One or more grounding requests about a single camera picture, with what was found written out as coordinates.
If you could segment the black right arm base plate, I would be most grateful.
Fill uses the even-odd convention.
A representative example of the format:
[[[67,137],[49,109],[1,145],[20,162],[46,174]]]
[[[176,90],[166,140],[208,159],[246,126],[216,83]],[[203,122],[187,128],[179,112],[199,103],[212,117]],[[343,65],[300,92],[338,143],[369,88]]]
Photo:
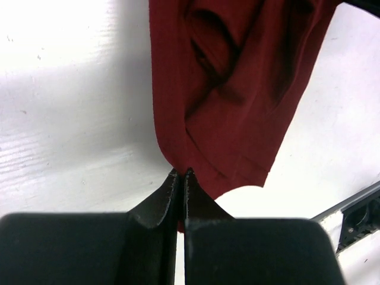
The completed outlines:
[[[338,255],[379,230],[379,182],[312,218],[329,234]]]

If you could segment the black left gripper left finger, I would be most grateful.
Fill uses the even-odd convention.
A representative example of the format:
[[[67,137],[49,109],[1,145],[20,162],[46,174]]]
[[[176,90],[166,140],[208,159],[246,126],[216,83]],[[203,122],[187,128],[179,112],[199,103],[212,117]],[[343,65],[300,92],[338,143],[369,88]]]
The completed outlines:
[[[2,284],[173,284],[180,178],[127,212],[1,218]]]

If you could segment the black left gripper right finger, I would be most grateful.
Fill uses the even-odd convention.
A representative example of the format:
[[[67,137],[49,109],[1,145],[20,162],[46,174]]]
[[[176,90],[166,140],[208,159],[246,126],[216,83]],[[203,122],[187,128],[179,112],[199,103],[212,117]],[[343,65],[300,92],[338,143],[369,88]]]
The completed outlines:
[[[186,284],[344,284],[325,230],[299,218],[234,218],[183,180]]]

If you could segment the dark red t-shirt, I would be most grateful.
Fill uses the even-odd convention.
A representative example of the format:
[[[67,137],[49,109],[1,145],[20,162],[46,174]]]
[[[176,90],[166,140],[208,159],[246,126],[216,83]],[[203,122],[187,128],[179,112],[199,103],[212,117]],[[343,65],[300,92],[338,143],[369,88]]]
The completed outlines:
[[[263,186],[338,1],[150,1],[157,142],[212,198]]]

